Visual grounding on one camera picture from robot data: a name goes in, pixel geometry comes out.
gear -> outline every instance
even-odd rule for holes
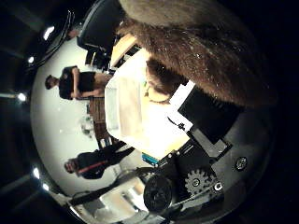
[[[203,170],[192,170],[185,179],[185,187],[191,195],[196,195],[209,186],[208,179],[209,176]]]

person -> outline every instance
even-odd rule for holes
[[[118,164],[134,151],[132,147],[118,151],[125,145],[120,141],[94,152],[80,153],[76,158],[68,160],[64,164],[64,168],[69,174],[76,173],[77,176],[82,176],[85,179],[101,178],[107,167]]]
[[[111,75],[95,72],[80,72],[78,67],[65,67],[60,78],[47,76],[45,86],[47,90],[55,86],[59,88],[59,95],[66,100],[81,97],[104,97],[106,84]]]

